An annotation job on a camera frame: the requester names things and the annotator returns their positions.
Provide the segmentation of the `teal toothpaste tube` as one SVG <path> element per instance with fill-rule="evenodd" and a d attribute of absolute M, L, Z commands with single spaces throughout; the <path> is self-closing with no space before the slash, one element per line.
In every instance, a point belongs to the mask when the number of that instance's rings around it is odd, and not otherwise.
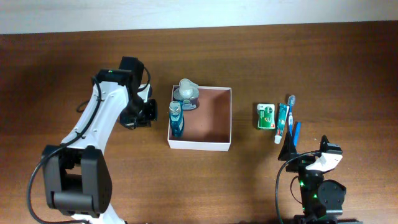
<path fill-rule="evenodd" d="M 283 103 L 279 104 L 279 114 L 277 118 L 276 134 L 274 136 L 275 144 L 280 144 L 282 140 L 289 109 L 290 109 L 289 105 L 285 105 Z"/>

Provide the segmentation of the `green Dettol soap pack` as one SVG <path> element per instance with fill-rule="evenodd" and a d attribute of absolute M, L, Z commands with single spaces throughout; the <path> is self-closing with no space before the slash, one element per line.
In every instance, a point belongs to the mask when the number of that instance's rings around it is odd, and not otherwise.
<path fill-rule="evenodd" d="M 275 104 L 259 103 L 257 105 L 257 128 L 258 129 L 275 129 Z"/>

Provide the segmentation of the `blue mouthwash bottle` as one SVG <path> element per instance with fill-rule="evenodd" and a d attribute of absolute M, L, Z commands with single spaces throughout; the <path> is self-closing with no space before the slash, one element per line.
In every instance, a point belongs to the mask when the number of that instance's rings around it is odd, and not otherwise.
<path fill-rule="evenodd" d="M 182 104 L 179 101 L 171 101 L 169 104 L 169 120 L 172 135 L 179 138 L 184 130 L 184 117 Z"/>

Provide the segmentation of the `purple foam soap pump bottle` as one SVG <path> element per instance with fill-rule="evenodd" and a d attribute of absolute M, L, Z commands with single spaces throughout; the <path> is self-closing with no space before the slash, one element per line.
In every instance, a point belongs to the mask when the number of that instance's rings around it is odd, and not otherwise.
<path fill-rule="evenodd" d="M 198 85 L 187 78 L 181 79 L 178 88 L 173 92 L 173 99 L 181 103 L 184 111 L 197 109 L 198 97 Z"/>

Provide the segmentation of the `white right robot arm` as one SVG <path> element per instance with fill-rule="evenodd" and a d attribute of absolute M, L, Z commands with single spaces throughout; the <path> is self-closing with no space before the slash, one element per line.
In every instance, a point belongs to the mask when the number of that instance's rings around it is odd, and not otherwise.
<path fill-rule="evenodd" d="M 286 135 L 278 156 L 283 164 L 275 182 L 275 209 L 282 223 L 279 210 L 279 179 L 283 170 L 297 173 L 303 213 L 293 217 L 294 223 L 337 223 L 343 214 L 346 187 L 335 180 L 326 180 L 324 174 L 336 168 L 343 158 L 343 151 L 337 144 L 322 136 L 317 151 L 299 154 L 291 134 Z"/>

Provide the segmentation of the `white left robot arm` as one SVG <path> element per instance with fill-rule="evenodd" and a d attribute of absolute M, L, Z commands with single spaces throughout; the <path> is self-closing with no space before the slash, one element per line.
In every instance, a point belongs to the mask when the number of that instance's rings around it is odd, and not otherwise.
<path fill-rule="evenodd" d="M 117 69 L 101 69 L 77 124 L 59 145 L 43 150 L 39 166 L 47 206 L 69 216 L 70 223 L 124 223 L 111 205 L 104 152 L 116 123 L 136 129 L 157 119 L 150 83 L 142 83 L 147 72 L 135 57 L 123 57 Z"/>

